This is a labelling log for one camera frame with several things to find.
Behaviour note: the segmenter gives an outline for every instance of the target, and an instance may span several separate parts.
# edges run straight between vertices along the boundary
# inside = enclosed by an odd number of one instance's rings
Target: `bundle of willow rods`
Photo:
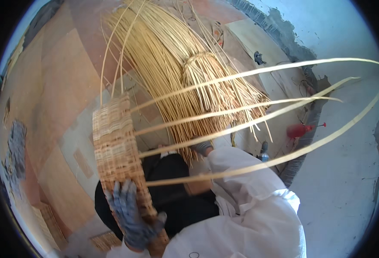
[[[119,8],[107,17],[106,22],[123,45],[120,65],[124,55],[154,99],[237,74],[215,54],[211,48],[214,45],[211,35],[204,34],[207,40],[204,42],[181,20],[145,0],[127,0],[125,3],[128,7]],[[164,121],[170,122],[267,101],[267,96],[246,80],[236,78],[190,90],[156,104]],[[186,142],[195,135],[222,131],[233,121],[238,124],[252,121],[263,116],[267,108],[259,106],[174,125],[170,131],[176,143]],[[188,148],[180,149],[180,153],[186,161],[196,157]]]

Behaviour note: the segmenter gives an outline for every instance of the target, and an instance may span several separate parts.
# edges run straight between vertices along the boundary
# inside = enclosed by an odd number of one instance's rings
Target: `black pants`
[[[160,157],[161,155],[157,154],[143,160],[142,167],[147,181],[189,176],[188,166],[181,155]],[[184,227],[219,214],[212,191],[189,196],[182,184],[174,184],[150,187],[149,192],[155,209],[167,214],[165,230],[170,238]],[[101,182],[98,182],[95,190],[95,210],[103,223],[122,240],[122,232],[112,216]]]

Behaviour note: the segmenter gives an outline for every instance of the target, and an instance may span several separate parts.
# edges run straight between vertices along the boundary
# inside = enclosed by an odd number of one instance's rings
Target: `gray work glove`
[[[119,192],[120,183],[115,182],[114,195],[105,191],[111,210],[117,216],[120,226],[125,232],[126,245],[136,250],[144,250],[148,243],[163,229],[166,213],[158,214],[158,220],[153,225],[146,224],[139,213],[136,194],[137,187],[131,180],[126,180]]]

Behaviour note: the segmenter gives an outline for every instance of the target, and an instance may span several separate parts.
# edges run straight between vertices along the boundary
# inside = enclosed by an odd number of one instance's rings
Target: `white coverall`
[[[213,173],[262,162],[233,147],[213,150],[207,159]],[[184,228],[170,240],[162,258],[306,257],[304,229],[297,216],[300,200],[270,168],[214,183],[232,195],[240,214],[228,212],[234,210],[228,209],[231,201],[217,196],[220,215]],[[107,258],[149,257],[148,250],[135,253],[125,242],[107,254]]]

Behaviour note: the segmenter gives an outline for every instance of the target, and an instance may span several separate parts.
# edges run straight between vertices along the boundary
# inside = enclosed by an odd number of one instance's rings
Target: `power drill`
[[[262,147],[261,147],[261,151],[259,152],[259,155],[257,156],[257,158],[259,158],[262,162],[266,162],[268,161],[268,142],[264,141],[262,143]]]

